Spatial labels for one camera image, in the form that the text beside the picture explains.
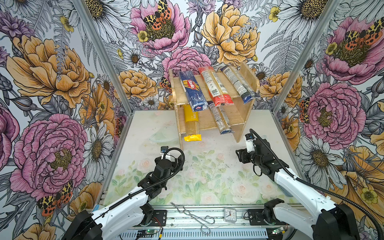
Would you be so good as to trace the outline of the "clear spaghetti bag blue end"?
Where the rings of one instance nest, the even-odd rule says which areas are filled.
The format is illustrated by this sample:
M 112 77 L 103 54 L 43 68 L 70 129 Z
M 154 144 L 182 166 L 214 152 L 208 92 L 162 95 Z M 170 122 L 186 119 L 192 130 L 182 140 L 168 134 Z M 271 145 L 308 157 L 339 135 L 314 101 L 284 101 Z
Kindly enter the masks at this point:
M 224 111 L 223 106 L 216 107 L 213 101 L 208 101 L 210 111 L 214 117 L 216 125 L 221 135 L 234 133 L 231 128 L 229 118 Z

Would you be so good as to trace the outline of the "yellow Pastatime spaghetti bag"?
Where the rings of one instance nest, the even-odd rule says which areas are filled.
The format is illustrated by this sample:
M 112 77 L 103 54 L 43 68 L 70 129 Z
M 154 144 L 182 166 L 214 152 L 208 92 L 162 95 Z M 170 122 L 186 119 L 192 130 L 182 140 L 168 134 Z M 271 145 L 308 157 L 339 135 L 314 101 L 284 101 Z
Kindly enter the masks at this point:
M 186 142 L 199 142 L 202 140 L 199 127 L 199 114 L 194 112 L 190 105 L 184 105 Z

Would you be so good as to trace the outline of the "red spaghetti bag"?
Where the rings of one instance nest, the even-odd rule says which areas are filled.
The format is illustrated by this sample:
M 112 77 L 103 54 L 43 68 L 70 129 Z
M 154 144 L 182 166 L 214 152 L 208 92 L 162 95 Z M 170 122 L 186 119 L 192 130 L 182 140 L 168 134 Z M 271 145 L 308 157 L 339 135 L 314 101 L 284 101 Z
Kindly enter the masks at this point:
M 198 70 L 205 81 L 210 97 L 216 107 L 234 105 L 231 96 L 213 67 L 201 67 L 198 68 Z

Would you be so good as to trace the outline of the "blue Barilla spaghetti box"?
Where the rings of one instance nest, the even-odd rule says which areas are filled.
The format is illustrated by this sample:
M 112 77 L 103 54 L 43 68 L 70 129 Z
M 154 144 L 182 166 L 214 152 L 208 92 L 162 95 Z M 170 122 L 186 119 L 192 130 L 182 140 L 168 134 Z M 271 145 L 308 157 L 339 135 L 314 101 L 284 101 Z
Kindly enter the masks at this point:
M 179 77 L 193 112 L 208 109 L 207 100 L 192 71 L 179 71 Z

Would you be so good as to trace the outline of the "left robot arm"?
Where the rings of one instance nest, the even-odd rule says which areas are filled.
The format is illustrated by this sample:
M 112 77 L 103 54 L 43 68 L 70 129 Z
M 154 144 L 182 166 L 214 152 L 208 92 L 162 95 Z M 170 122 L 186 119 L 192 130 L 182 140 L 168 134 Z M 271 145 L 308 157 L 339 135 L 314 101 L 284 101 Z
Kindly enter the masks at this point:
M 174 161 L 168 154 L 155 159 L 156 167 L 126 196 L 114 203 L 89 213 L 76 215 L 62 237 L 63 240 L 111 240 L 118 234 L 141 224 L 147 225 L 154 209 L 150 201 L 166 188 L 167 181 L 182 170 L 185 155 Z

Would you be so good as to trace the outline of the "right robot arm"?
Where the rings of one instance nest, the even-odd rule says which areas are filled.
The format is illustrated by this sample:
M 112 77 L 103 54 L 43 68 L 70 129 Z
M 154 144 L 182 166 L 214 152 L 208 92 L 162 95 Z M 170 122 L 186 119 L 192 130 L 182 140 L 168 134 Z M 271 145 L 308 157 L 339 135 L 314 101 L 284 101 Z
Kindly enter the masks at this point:
M 289 166 L 281 161 L 264 139 L 245 136 L 246 148 L 237 150 L 243 164 L 259 167 L 262 175 L 275 182 L 294 197 L 306 212 L 294 209 L 281 199 L 264 204 L 262 219 L 268 224 L 286 223 L 312 240 L 358 240 L 360 234 L 354 212 L 347 205 L 338 205 L 322 191 L 301 182 Z

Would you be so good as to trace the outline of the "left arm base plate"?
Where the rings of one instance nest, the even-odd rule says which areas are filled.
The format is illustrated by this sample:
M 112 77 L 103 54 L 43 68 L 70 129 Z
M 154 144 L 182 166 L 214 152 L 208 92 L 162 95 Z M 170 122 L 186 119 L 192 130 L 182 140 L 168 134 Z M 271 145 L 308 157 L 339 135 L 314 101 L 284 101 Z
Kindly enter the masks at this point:
M 137 227 L 165 227 L 167 214 L 167 210 L 154 210 L 151 213 L 146 213 Z

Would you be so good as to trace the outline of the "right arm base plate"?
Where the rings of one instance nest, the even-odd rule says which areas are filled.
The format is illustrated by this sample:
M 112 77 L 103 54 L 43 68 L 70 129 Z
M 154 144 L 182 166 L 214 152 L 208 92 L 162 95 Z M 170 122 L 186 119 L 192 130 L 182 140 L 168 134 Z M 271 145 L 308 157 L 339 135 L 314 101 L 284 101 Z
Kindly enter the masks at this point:
M 246 216 L 251 226 L 266 226 L 275 223 L 271 211 L 267 209 L 249 209 Z

